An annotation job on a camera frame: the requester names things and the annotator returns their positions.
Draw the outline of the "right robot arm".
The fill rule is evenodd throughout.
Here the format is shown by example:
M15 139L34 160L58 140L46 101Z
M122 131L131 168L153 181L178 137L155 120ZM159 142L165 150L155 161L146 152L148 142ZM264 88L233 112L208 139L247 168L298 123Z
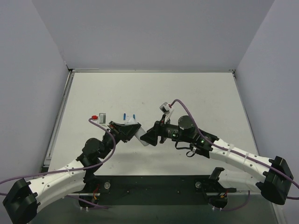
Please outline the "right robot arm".
M185 142L193 154L222 161L238 172L216 168L211 175L224 189L249 190L260 193L268 201L283 205L293 181L292 172L282 157L262 157L228 144L215 135L196 128L194 121L182 116L177 125L161 119L143 134L140 139L152 146L170 139L175 143Z

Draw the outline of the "white remote control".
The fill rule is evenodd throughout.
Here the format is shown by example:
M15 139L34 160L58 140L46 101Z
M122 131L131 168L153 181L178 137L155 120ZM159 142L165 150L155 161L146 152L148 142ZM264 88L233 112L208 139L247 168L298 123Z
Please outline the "white remote control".
M126 125L132 125L132 124L139 124L133 117L129 118L128 120L126 120L125 122ZM135 133L135 137L141 142L141 144L143 146L148 146L149 143L141 140L141 137L145 134L145 130L142 128L142 126L140 126L140 128L138 129L138 131Z

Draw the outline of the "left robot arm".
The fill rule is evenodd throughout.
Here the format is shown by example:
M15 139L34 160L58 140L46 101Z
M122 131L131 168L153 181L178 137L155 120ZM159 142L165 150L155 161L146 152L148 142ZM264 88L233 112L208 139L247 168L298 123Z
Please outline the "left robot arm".
M15 177L3 206L11 222L27 224L38 212L49 204L69 194L94 190L97 171L115 152L118 142L130 141L141 128L138 122L118 124L110 122L102 140L90 138L86 141L82 154L64 167L46 173Z

